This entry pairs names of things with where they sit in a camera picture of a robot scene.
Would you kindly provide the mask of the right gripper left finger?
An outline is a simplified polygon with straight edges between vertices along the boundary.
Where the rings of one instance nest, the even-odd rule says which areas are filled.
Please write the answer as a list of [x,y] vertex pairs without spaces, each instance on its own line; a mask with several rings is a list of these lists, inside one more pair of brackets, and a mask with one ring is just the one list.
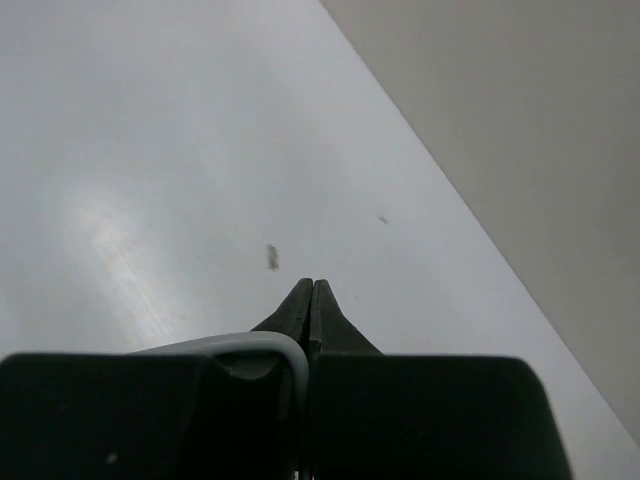
[[299,280],[248,332],[130,354],[20,352],[1,363],[5,479],[306,479]]

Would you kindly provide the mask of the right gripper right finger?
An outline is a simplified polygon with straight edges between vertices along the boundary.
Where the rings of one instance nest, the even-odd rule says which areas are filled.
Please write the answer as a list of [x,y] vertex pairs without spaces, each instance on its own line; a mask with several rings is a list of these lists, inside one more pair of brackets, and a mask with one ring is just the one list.
[[308,445],[317,479],[568,479],[545,389],[496,356],[391,355],[329,283],[309,308]]

